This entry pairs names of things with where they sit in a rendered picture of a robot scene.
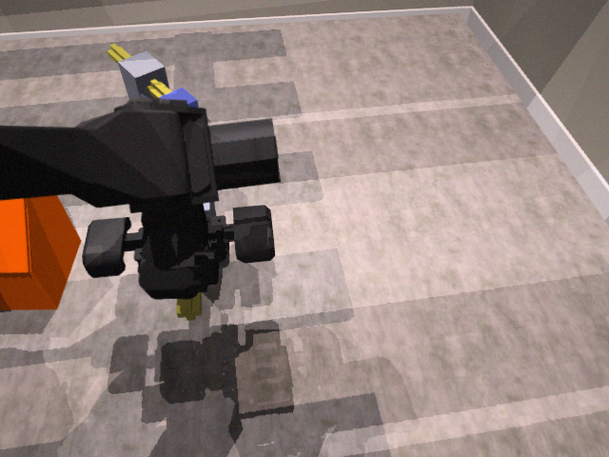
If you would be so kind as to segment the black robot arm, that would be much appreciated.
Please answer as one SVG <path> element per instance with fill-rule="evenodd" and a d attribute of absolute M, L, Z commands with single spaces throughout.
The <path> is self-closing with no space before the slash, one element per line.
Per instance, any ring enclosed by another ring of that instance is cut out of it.
<path fill-rule="evenodd" d="M 280 183 L 278 158 L 272 118 L 208 125 L 187 100 L 135 98 L 74 128 L 0 126 L 0 201 L 72 194 L 130 213 L 176 209 Z M 193 218 L 180 225 L 143 229 L 138 284 L 154 300 L 218 283 L 206 231 Z"/>

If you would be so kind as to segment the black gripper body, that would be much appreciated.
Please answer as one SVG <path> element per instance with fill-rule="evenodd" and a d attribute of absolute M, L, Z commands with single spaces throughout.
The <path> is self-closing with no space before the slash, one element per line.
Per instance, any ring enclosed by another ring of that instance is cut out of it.
<path fill-rule="evenodd" d="M 134 251 L 140 267 L 143 229 L 179 227 L 181 219 L 193 218 L 206 231 L 209 250 L 227 255 L 235 243 L 236 259 L 243 263 L 270 261 L 275 257 L 271 210 L 266 205 L 233 208 L 233 224 L 226 217 L 206 217 L 204 204 L 141 213 L 142 228 L 131 229 L 129 217 L 92 220 L 83 249 L 83 266 L 92 278 L 120 276 L 126 270 L 125 251 Z"/>

